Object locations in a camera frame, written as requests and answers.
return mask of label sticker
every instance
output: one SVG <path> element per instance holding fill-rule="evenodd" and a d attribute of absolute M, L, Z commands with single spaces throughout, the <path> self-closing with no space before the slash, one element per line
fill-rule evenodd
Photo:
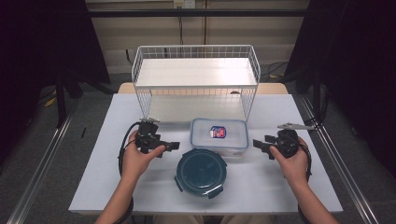
<path fill-rule="evenodd" d="M 210 136 L 212 138 L 225 138 L 226 130 L 222 126 L 212 126 L 210 129 Z"/>

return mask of person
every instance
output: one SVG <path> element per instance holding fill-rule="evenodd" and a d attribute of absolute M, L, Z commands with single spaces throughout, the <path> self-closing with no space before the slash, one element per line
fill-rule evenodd
<path fill-rule="evenodd" d="M 134 138 L 137 131 L 129 136 L 129 144 L 125 149 L 122 165 L 122 175 L 113 195 L 108 201 L 104 211 L 97 218 L 97 224 L 114 223 L 123 216 L 132 199 L 134 188 L 139 177 L 147 170 L 149 163 L 165 150 L 164 146 L 154 148 L 148 154 L 141 153 L 134 144 Z M 300 144 L 306 146 L 306 142 L 299 137 Z M 303 150 L 299 148 L 296 155 L 291 158 L 284 158 L 282 154 L 275 148 L 270 147 L 271 153 L 274 155 L 280 165 L 280 169 L 287 179 L 290 188 L 300 205 L 305 217 L 310 223 L 338 223 L 332 214 L 321 203 L 306 180 L 307 157 Z M 165 220 L 176 223 L 178 217 L 161 216 L 155 217 L 154 222 L 162 223 Z M 204 219 L 199 216 L 183 216 L 183 221 L 178 223 L 204 223 Z M 221 221 L 224 223 L 268 223 L 271 222 L 270 216 L 227 216 Z"/>

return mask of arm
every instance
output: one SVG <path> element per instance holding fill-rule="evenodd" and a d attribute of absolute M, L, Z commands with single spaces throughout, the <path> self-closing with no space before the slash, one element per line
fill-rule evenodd
<path fill-rule="evenodd" d="M 129 136 L 129 142 L 134 141 L 137 131 Z M 114 223 L 127 210 L 139 177 L 147 170 L 152 159 L 165 150 L 164 146 L 156 147 L 148 154 L 140 152 L 134 142 L 125 149 L 122 176 L 116 190 L 108 201 L 105 210 L 95 223 Z"/>
<path fill-rule="evenodd" d="M 306 146 L 306 142 L 300 137 L 299 142 Z M 270 150 L 279 162 L 282 173 L 288 180 L 305 217 L 313 224 L 338 223 L 309 188 L 306 180 L 307 157 L 303 150 L 299 148 L 296 155 L 288 159 L 284 158 L 275 147 L 270 147 Z"/>

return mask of gray floor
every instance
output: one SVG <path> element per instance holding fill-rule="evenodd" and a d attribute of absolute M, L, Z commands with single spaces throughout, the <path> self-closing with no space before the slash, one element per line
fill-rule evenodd
<path fill-rule="evenodd" d="M 111 79 L 113 83 L 109 88 L 117 90 L 122 82 L 130 79 L 130 75 L 112 75 Z M 93 223 L 96 219 L 96 217 L 70 213 L 67 209 L 91 156 L 111 102 L 111 95 L 105 95 L 85 84 L 81 84 L 81 87 L 84 95 L 79 100 L 67 99 L 68 108 L 77 104 L 76 113 L 71 119 L 24 223 Z M 287 87 L 290 93 L 295 93 L 294 83 L 288 83 Z M 293 95 L 303 119 L 308 119 L 301 103 L 301 95 Z M 26 189 L 55 133 L 56 124 L 56 105 L 39 106 L 30 127 L 3 164 L 0 175 L 0 223 L 7 222 L 18 199 Z M 352 133 L 349 121 L 332 100 L 329 102 L 324 124 L 347 169 L 372 207 L 378 222 L 394 223 L 396 220 L 394 178 L 371 155 L 364 140 Z M 311 137 L 345 210 L 335 216 L 341 223 L 364 223 L 336 167 L 322 146 L 318 134 L 312 132 Z M 297 215 L 285 215 L 277 216 L 276 223 L 303 222 Z"/>

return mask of clear plastic container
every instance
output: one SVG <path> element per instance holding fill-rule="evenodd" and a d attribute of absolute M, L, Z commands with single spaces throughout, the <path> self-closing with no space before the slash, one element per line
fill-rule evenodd
<path fill-rule="evenodd" d="M 220 156 L 240 156 L 248 148 L 248 126 L 239 119 L 194 119 L 191 144 Z"/>

